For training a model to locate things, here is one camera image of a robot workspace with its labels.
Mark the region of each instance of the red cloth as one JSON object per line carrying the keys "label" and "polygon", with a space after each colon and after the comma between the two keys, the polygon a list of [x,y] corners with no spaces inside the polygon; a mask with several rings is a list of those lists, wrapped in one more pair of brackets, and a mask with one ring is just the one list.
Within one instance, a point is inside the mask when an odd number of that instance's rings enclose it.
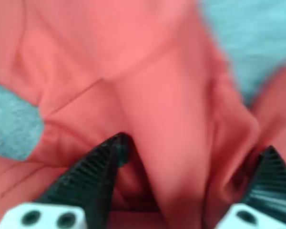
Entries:
{"label": "red cloth", "polygon": [[0,158],[0,219],[120,131],[137,153],[119,171],[113,229],[212,228],[257,152],[273,144],[286,160],[286,68],[248,110],[197,11],[192,0],[0,0],[0,84],[45,126],[26,161]]}

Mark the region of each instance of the screw hole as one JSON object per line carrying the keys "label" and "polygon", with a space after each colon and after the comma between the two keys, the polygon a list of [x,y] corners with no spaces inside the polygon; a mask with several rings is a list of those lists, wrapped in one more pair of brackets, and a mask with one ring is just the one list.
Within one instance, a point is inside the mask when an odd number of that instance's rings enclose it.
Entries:
{"label": "screw hole", "polygon": [[40,215],[39,211],[30,211],[22,217],[21,222],[25,226],[31,226],[38,222]]}
{"label": "screw hole", "polygon": [[247,223],[257,225],[256,217],[254,215],[252,215],[250,212],[241,210],[241,211],[237,212],[236,215]]}
{"label": "screw hole", "polygon": [[65,213],[58,218],[57,226],[61,229],[71,228],[75,224],[75,215],[71,212]]}

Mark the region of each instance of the wrinkled fabric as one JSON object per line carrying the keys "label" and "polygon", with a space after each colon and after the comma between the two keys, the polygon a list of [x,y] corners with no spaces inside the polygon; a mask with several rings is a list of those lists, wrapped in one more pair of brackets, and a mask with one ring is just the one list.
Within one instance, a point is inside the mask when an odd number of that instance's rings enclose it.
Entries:
{"label": "wrinkled fabric", "polygon": [[193,1],[0,0],[0,84],[45,126],[26,161],[0,157],[0,219],[121,131],[112,229],[213,228],[260,150],[286,160],[286,67],[248,110]]}

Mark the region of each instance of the red fabric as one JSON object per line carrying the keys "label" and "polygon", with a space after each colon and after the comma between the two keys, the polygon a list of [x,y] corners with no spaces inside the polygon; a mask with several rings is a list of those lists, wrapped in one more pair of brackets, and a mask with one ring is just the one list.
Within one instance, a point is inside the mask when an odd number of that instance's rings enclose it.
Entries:
{"label": "red fabric", "polygon": [[212,228],[259,150],[286,160],[286,68],[245,108],[191,0],[0,0],[0,84],[45,125],[26,161],[0,158],[0,219],[120,131],[137,152],[112,229]]}

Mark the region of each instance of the light blue surface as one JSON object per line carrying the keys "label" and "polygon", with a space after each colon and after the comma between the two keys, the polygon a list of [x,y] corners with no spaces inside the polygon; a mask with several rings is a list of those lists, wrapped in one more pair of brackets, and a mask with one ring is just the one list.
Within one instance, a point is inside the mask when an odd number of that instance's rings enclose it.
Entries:
{"label": "light blue surface", "polygon": [[[286,0],[205,0],[202,8],[248,104],[286,61]],[[0,155],[24,159],[42,129],[37,109],[0,87]]]}

